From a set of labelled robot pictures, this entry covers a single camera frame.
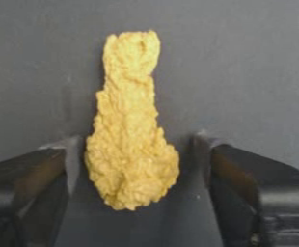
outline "breaded food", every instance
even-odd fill
[[[117,210],[158,202],[179,175],[179,155],[157,121],[151,74],[159,54],[154,31],[107,38],[105,88],[97,93],[86,163],[101,196]]]

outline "dark gray surface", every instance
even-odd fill
[[[299,1],[0,0],[0,160],[91,130],[111,33],[154,28],[161,124],[299,167]]]

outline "gray background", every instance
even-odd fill
[[[0,160],[91,131],[106,36],[155,29],[161,125],[299,167],[299,1],[0,0]]]

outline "gray wall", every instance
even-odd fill
[[[155,29],[161,125],[299,167],[299,1],[0,0],[0,160],[87,134],[111,33]]]

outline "machine part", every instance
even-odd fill
[[[207,144],[205,136],[197,140]],[[299,246],[299,170],[230,145],[215,147],[210,160],[206,177],[226,246]]]
[[[0,247],[50,246],[67,195],[65,149],[0,162]]]

